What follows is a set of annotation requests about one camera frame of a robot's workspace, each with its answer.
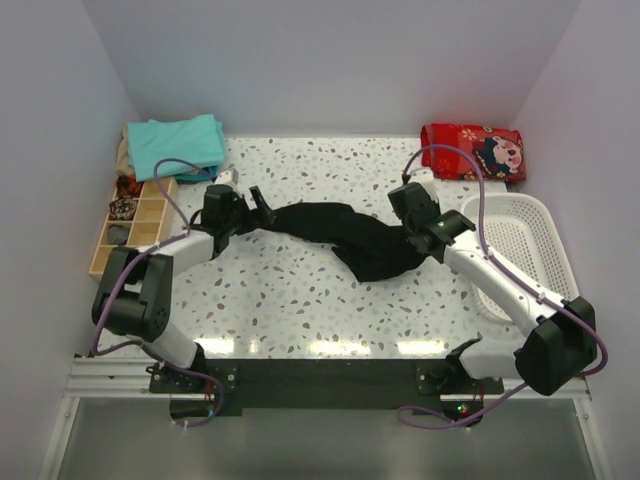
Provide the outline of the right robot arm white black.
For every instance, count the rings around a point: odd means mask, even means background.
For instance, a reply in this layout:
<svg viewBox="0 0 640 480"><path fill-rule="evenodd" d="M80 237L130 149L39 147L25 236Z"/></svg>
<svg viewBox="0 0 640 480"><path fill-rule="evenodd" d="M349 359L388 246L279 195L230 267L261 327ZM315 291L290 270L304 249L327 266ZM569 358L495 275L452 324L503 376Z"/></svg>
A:
<svg viewBox="0 0 640 480"><path fill-rule="evenodd" d="M569 380L601 371L608 352L596 332L595 309L583 297L567 299L532 279L502 255L485 235L487 196L474 197L476 219L443 212L433 187L409 182L388 199L420 253L463 275L495 302L522 339L503 349L474 339L457 349L445 369L448 386L469 392L484 378L520 378L550 396Z"/></svg>

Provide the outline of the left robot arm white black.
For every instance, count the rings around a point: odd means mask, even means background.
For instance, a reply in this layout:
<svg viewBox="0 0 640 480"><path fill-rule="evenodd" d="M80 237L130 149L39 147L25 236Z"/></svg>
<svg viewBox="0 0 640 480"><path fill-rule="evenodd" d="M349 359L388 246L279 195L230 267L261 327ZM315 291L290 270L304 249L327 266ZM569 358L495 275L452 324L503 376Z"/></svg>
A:
<svg viewBox="0 0 640 480"><path fill-rule="evenodd" d="M171 378L183 391L205 385L204 350L171 317L173 280L219 257L231 237L273 223L275 213L260 189L253 186L249 192L253 206L235 187L211 185L183 233L151 246L111 251L92 306L93 356L136 345L173 368Z"/></svg>

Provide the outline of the black t shirt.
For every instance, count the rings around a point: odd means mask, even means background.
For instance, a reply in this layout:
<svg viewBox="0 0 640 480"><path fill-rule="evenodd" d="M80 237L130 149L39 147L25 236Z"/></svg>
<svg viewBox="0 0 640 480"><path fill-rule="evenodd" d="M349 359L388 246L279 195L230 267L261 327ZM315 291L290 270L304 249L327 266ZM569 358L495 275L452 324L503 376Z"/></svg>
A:
<svg viewBox="0 0 640 480"><path fill-rule="evenodd" d="M422 265L426 256L408 240L403 227L356 212L335 202L301 202L273 211L265 230L313 243L327 243L333 253L363 282L398 277Z"/></svg>

